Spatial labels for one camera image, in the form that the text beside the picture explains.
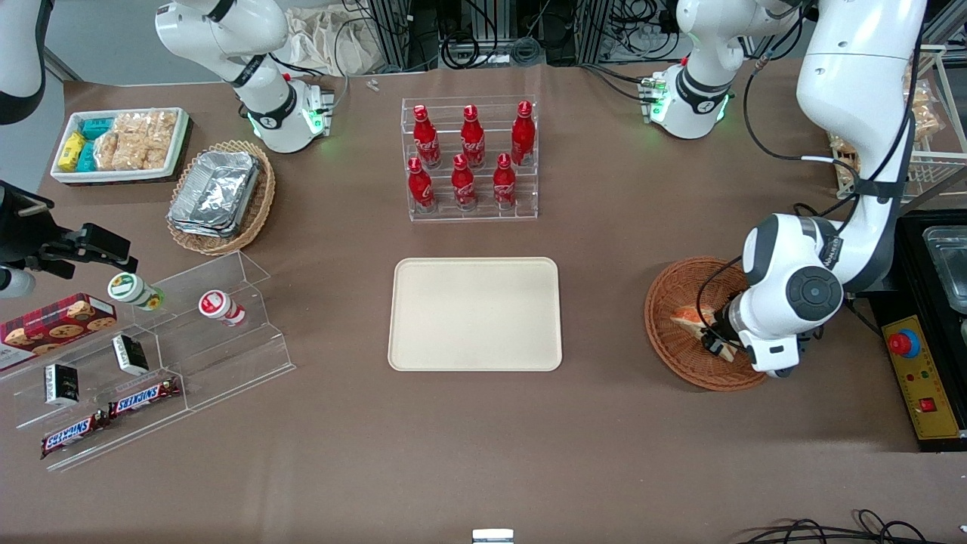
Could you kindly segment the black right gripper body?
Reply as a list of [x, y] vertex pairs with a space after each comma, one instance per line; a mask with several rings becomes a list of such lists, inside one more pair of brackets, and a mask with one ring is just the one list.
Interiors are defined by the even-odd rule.
[[4, 181], [1, 189], [1, 262], [22, 264], [60, 238], [51, 214], [54, 203]]

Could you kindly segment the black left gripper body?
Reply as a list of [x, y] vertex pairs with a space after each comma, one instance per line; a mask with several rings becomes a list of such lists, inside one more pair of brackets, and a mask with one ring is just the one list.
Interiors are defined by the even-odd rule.
[[749, 301], [749, 296], [735, 296], [725, 306], [715, 311], [712, 334], [719, 338], [721, 343], [728, 343], [743, 351], [749, 351], [753, 347], [752, 333], [747, 323]]

